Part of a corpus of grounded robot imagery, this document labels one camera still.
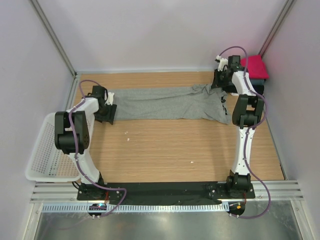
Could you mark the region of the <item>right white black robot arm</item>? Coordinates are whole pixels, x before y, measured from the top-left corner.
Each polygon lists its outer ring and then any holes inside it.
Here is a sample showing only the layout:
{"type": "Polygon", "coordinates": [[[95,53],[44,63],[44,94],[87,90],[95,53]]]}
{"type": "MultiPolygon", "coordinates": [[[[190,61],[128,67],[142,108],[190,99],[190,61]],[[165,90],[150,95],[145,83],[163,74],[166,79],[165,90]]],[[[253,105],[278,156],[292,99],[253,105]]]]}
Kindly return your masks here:
{"type": "Polygon", "coordinates": [[[236,126],[235,159],[226,182],[218,183],[212,192],[216,193],[216,198],[221,199],[239,199],[247,193],[253,198],[250,157],[253,137],[257,125],[261,122],[265,102],[255,91],[249,72],[241,65],[239,55],[228,58],[218,55],[215,61],[218,67],[214,70],[211,87],[224,88],[233,84],[238,98],[232,113],[232,124],[236,126]]]}

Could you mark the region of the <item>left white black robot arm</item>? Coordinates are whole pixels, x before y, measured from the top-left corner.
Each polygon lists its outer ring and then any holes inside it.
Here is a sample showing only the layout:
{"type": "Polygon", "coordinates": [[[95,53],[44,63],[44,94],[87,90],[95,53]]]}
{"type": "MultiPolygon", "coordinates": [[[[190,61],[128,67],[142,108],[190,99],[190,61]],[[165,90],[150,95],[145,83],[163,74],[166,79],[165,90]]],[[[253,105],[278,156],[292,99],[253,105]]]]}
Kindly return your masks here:
{"type": "Polygon", "coordinates": [[[95,121],[114,123],[117,110],[114,98],[114,92],[94,85],[92,92],[83,95],[77,105],[54,115],[55,147],[73,160],[80,174],[81,186],[89,186],[88,193],[95,200],[101,200],[108,188],[93,163],[89,148],[95,121]]]}

